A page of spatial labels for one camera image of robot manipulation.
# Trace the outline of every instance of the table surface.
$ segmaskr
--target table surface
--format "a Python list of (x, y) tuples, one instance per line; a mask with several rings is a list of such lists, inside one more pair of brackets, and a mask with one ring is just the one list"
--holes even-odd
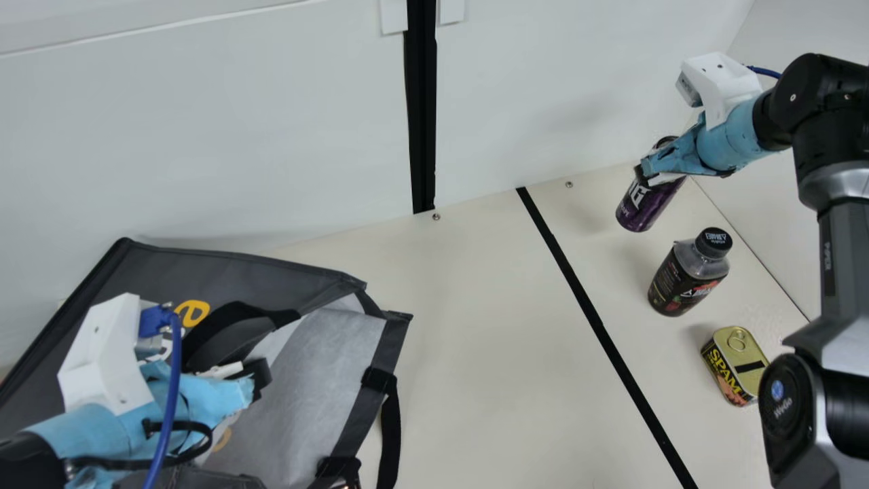
[[(681, 318), (645, 297), (674, 239), (726, 220), (687, 182), (655, 227), (614, 219), (629, 166), (528, 190), (700, 487), (768, 486), (757, 406), (730, 406), (699, 354), (742, 325), (769, 358), (806, 321), (738, 238), (732, 273)], [(567, 188), (566, 181), (574, 186)], [(398, 487), (680, 486), (515, 192), (292, 244), (267, 255), (346, 271), (415, 315), (396, 374)], [(374, 487), (380, 431), (360, 450)]]

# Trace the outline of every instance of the bottle label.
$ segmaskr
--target bottle label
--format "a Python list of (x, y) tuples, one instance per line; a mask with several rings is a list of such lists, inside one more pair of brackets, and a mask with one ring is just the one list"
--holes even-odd
[(631, 203), (634, 204), (634, 207), (639, 209), (640, 202), (642, 202), (643, 198), (651, 189), (644, 187), (638, 178), (634, 179), (634, 182), (631, 184), (631, 188), (627, 189), (627, 197), (630, 199)]
[(649, 302), (660, 312), (678, 316), (703, 300), (723, 279), (691, 277), (679, 265), (675, 250), (670, 250), (649, 286)]

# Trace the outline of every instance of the bag handle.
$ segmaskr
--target bag handle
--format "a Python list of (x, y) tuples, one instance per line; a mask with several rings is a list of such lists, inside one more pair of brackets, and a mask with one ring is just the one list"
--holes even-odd
[[(204, 372), (230, 358), (240, 361), (266, 335), (302, 317), (295, 309), (270, 311), (241, 301), (234, 301), (213, 310), (184, 337), (181, 354), (185, 372)], [(253, 325), (236, 332), (223, 334), (233, 325), (247, 319), (266, 318), (270, 325)]]
[[(377, 489), (393, 489), (395, 482), (398, 481), (398, 465), (401, 456), (401, 410), (398, 402), (398, 380), (391, 372), (369, 367), (362, 375), (362, 388), (372, 389), (386, 396), (386, 400), (381, 406), (383, 447), (381, 449), (381, 464), (377, 471)], [(321, 480), (340, 477), (344, 479), (349, 489), (362, 489), (359, 483), (359, 468), (361, 466), (361, 461), (356, 457), (326, 457), (321, 459), (317, 465), (316, 477)]]

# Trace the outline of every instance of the white wall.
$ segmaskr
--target white wall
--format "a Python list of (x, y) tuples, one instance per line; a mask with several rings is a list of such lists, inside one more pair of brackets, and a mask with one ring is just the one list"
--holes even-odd
[[(866, 19), (866, 0), (756, 0), (728, 54), (779, 71), (807, 52), (866, 64)], [(818, 316), (818, 229), (797, 199), (793, 154), (760, 160), (727, 179), (697, 180), (803, 313)]]
[(378, 0), (0, 56), (0, 366), (121, 236), (259, 251), (409, 214), (402, 59)]
[(3, 0), (0, 53), (303, 0)]
[(681, 133), (681, 61), (726, 50), (751, 5), (468, 0), (464, 22), (437, 30), (436, 203), (620, 164)]

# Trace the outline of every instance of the spam can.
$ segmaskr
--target spam can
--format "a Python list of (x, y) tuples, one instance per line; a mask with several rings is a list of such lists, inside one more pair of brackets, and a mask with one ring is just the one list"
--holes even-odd
[(731, 404), (743, 406), (754, 402), (760, 390), (760, 376), (769, 360), (752, 333), (739, 326), (719, 329), (700, 355)]

